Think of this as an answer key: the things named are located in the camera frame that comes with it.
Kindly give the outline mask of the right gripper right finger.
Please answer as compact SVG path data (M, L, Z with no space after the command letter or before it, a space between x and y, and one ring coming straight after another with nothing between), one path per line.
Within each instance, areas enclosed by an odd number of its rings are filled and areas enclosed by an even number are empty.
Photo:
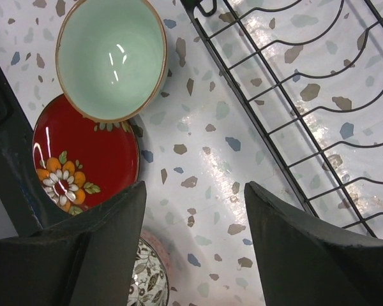
M322 221L254 181L244 200L266 305L383 305L383 240Z

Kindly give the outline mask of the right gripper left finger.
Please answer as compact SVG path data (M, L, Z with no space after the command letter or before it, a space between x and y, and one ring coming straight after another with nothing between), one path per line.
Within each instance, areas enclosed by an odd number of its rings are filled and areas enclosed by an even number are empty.
M0 305L125 305L146 207L143 181L29 237L0 240Z

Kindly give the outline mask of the leaf patterned bowl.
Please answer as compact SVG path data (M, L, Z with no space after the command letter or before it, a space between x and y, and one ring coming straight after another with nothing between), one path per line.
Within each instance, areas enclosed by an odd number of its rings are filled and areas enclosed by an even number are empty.
M127 305L166 306L169 303L169 277L163 261L152 245L139 238Z

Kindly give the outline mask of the red floral plate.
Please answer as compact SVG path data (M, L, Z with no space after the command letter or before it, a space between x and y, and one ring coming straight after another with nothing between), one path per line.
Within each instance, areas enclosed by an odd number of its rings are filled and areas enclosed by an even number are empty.
M77 215L136 182L140 154L129 122L85 118L61 94L34 127L33 161L50 200Z

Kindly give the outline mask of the black wire dish rack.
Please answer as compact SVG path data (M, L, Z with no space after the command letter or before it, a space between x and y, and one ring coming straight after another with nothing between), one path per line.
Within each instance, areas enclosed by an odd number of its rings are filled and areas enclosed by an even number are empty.
M383 239L383 1L183 1L304 210Z

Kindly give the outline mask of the celadon green bowl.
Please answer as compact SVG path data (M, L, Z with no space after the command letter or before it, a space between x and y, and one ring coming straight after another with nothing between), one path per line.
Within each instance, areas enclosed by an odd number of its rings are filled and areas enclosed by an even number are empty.
M95 122L118 122L161 92L168 55L149 1L77 1L57 37L56 72L74 109Z

